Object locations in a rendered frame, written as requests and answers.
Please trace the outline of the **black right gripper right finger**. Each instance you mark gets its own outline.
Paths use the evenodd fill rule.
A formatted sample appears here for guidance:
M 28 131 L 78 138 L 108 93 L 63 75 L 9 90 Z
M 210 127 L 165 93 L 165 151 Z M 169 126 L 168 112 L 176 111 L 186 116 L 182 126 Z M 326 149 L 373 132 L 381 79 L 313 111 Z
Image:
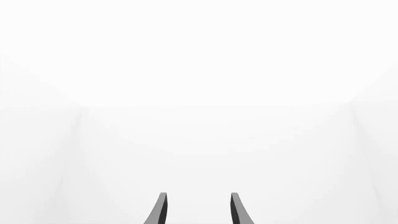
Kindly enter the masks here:
M 230 210 L 233 224 L 254 224 L 237 192 L 231 194 Z

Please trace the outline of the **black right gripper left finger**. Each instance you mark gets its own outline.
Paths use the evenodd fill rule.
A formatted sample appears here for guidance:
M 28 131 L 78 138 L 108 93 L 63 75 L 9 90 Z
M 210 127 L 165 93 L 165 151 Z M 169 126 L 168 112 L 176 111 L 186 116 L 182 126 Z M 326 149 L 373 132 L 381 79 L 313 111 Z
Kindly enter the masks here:
M 144 224 L 166 224 L 167 210 L 167 193 L 161 192 Z

